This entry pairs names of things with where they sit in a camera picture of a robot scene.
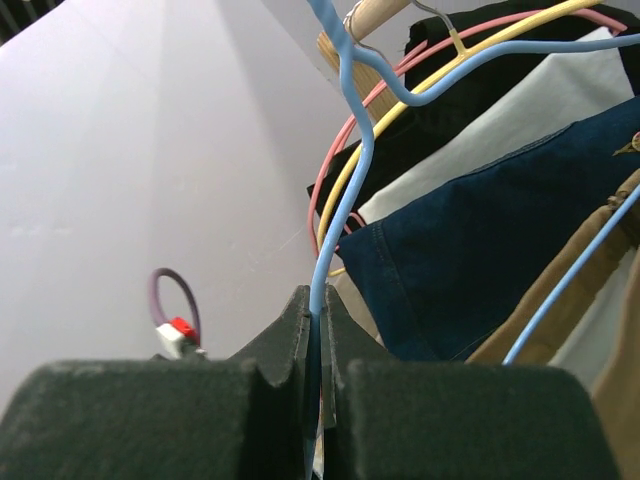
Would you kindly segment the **black garment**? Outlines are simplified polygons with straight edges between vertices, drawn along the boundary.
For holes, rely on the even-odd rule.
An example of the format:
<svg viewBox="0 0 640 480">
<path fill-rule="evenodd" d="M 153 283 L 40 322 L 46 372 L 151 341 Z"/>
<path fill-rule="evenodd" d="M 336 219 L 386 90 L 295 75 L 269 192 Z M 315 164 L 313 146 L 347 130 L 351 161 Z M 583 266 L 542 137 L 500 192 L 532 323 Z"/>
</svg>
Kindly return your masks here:
<svg viewBox="0 0 640 480">
<path fill-rule="evenodd" d="M 479 23 L 497 17 L 542 10 L 559 1 L 503 1 L 481 6 L 475 10 L 450 14 L 453 25 L 460 32 Z M 611 15 L 614 20 L 624 22 L 628 29 L 620 33 L 639 33 L 639 16 L 608 5 L 595 5 L 597 12 Z M 498 32 L 490 29 L 465 39 L 471 46 Z M 577 40 L 596 30 L 596 25 L 584 18 L 566 16 L 536 27 L 519 36 L 523 40 Z M 427 18 L 413 24 L 409 30 L 409 42 L 405 55 L 425 40 L 431 44 L 449 37 L 446 27 L 436 18 Z M 634 56 L 639 55 L 639 45 L 620 48 L 623 66 L 630 80 L 634 95 L 639 93 L 639 65 Z M 422 80 L 453 60 L 456 51 L 453 45 L 429 56 L 404 74 L 407 89 L 415 88 Z M 409 107 L 402 112 L 376 140 L 374 156 L 369 173 L 354 203 L 352 211 L 367 202 L 377 191 L 389 185 L 407 172 L 425 156 L 429 156 L 454 139 L 472 121 L 485 113 L 508 91 L 522 81 L 545 58 L 545 55 L 508 55 L 492 60 L 457 82 L 430 105 Z M 329 170 L 321 186 L 315 213 L 320 215 L 330 191 L 346 166 L 352 153 L 356 153 L 360 142 L 344 147 L 330 161 Z"/>
</svg>

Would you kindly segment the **pink hanger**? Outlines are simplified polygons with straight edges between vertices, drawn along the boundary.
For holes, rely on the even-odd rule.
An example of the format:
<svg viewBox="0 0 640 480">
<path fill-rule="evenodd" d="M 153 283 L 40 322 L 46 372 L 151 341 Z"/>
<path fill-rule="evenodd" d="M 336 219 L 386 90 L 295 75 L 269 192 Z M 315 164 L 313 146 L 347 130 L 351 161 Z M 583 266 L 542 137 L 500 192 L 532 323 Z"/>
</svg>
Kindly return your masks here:
<svg viewBox="0 0 640 480">
<path fill-rule="evenodd" d="M 467 29 L 461 30 L 458 33 L 458 36 L 461 40 L 465 40 L 479 33 L 489 31 L 490 29 L 501 29 L 503 26 L 508 27 L 510 24 L 522 21 L 534 14 L 537 14 L 538 12 L 540 12 L 540 9 L 497 17 L 495 19 L 487 20 Z M 599 13 L 594 8 L 583 8 L 581 10 L 577 10 L 576 12 L 571 13 L 571 16 L 584 18 L 587 21 L 598 25 L 599 27 L 606 27 L 609 29 L 609 32 L 612 36 L 617 36 L 628 29 L 628 25 L 626 23 L 614 20 L 611 15 Z M 396 66 L 393 67 L 394 73 L 398 77 L 401 77 L 407 71 L 416 66 L 419 62 L 453 44 L 454 42 L 450 37 L 447 37 L 445 40 L 433 44 L 431 44 L 427 40 L 420 42 L 415 48 L 407 53 Z M 328 173 L 330 161 L 336 153 L 338 153 L 345 147 L 347 139 L 354 130 L 355 126 L 356 120 L 354 116 L 351 115 L 346 120 L 345 124 L 342 126 L 335 140 L 331 144 L 329 151 L 327 152 L 318 172 L 316 182 L 313 186 L 307 213 L 307 229 L 310 235 L 311 249 L 315 256 L 318 256 L 319 247 L 317 246 L 317 235 L 314 225 L 314 217 L 316 215 L 315 207 L 319 199 L 320 189 Z"/>
</svg>

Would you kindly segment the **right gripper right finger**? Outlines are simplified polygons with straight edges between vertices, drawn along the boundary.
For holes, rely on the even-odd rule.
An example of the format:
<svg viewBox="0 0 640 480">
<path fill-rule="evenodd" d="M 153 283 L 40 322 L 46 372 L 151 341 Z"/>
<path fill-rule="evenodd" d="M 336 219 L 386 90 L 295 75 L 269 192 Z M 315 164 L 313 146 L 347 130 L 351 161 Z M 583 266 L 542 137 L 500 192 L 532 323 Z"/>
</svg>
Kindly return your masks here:
<svg viewBox="0 0 640 480">
<path fill-rule="evenodd" d="M 328 479 L 616 479 L 588 394 L 536 366 L 400 361 L 328 288 L 322 312 Z"/>
</svg>

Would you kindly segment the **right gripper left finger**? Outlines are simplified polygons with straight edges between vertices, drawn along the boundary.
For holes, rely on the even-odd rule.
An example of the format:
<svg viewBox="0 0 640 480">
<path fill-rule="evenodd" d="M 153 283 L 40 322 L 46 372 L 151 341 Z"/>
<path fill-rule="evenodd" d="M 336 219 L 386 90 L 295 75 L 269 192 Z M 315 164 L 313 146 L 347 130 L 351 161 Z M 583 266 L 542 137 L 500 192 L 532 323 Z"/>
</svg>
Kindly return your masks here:
<svg viewBox="0 0 640 480">
<path fill-rule="evenodd" d="M 300 479 L 309 290 L 226 360 L 61 361 L 1 421 L 5 479 Z"/>
</svg>

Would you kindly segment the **navy blue denim garment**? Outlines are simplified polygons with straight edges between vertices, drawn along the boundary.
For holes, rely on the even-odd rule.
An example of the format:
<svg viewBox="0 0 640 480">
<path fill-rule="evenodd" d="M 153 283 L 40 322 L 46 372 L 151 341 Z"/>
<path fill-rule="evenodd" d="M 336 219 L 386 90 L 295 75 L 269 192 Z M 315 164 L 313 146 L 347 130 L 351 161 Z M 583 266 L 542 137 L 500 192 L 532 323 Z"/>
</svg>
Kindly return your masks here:
<svg viewBox="0 0 640 480">
<path fill-rule="evenodd" d="M 582 222 L 639 167 L 630 99 L 536 140 L 339 243 L 384 346 L 463 361 L 514 311 Z"/>
</svg>

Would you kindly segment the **brown skirt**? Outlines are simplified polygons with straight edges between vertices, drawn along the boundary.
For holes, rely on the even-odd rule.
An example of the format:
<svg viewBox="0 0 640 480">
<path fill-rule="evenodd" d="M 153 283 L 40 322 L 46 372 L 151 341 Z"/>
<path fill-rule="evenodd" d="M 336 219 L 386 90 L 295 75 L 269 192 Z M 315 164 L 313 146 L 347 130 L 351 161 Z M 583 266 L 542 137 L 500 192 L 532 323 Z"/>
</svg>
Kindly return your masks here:
<svg viewBox="0 0 640 480">
<path fill-rule="evenodd" d="M 634 172 L 582 222 L 524 293 L 514 311 L 465 359 L 467 362 L 494 365 L 504 359 L 555 284 L 626 203 L 638 184 L 639 175 Z M 562 368 L 588 388 L 597 401 L 603 401 L 613 385 L 617 336 L 632 304 L 639 298 L 638 268 L 638 241 L 628 227 L 616 227 L 553 303 L 525 342 L 517 361 Z M 335 286 L 356 322 L 382 341 L 363 297 L 347 272 L 338 278 Z"/>
</svg>

